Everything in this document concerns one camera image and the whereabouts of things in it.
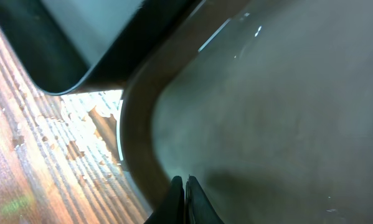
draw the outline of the wood grain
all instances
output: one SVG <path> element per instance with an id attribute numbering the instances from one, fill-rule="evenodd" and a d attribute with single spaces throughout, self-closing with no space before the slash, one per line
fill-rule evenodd
<path id="1" fill-rule="evenodd" d="M 118 166 L 121 91 L 47 96 L 0 33 L 0 223 L 143 223 Z"/>

